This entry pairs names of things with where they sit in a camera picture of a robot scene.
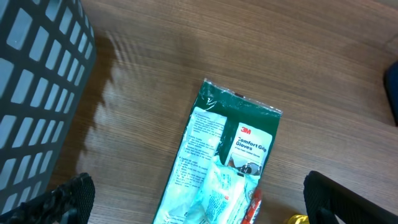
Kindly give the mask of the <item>small yellow bottle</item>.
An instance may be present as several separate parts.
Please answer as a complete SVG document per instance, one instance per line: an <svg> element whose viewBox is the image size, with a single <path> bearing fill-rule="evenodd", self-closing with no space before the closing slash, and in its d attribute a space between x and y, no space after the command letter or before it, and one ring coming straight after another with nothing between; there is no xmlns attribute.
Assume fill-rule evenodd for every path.
<svg viewBox="0 0 398 224"><path fill-rule="evenodd" d="M309 219L307 215L293 215L286 224L309 224Z"/></svg>

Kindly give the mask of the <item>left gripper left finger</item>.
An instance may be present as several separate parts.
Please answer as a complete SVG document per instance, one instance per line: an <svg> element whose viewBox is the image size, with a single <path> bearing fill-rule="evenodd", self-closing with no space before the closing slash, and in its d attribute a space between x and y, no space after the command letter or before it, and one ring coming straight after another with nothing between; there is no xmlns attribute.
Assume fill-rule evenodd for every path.
<svg viewBox="0 0 398 224"><path fill-rule="evenodd" d="M1 215L3 224L87 224L95 200L95 186L84 172Z"/></svg>

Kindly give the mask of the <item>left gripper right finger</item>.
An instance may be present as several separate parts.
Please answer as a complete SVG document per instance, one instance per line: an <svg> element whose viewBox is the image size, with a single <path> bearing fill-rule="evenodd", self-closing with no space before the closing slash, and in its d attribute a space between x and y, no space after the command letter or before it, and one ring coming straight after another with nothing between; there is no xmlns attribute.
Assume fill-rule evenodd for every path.
<svg viewBox="0 0 398 224"><path fill-rule="evenodd" d="M370 202L325 175L311 171L303 195L310 224L395 224L397 215Z"/></svg>

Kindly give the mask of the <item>red white tube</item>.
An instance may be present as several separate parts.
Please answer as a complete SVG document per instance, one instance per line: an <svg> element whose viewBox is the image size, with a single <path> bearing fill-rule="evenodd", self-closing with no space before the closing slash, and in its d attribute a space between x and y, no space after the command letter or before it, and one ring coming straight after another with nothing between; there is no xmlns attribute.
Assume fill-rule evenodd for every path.
<svg viewBox="0 0 398 224"><path fill-rule="evenodd" d="M262 190L257 187L252 195L252 200L246 211L245 217L243 218L241 224L253 224L261 207L262 203Z"/></svg>

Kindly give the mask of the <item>green package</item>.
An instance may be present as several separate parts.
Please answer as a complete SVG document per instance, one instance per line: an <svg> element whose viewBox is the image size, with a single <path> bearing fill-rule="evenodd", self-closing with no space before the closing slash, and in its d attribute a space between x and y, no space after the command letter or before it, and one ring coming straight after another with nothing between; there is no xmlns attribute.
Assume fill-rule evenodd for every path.
<svg viewBox="0 0 398 224"><path fill-rule="evenodd" d="M283 112L204 80L154 223L242 223Z"/></svg>

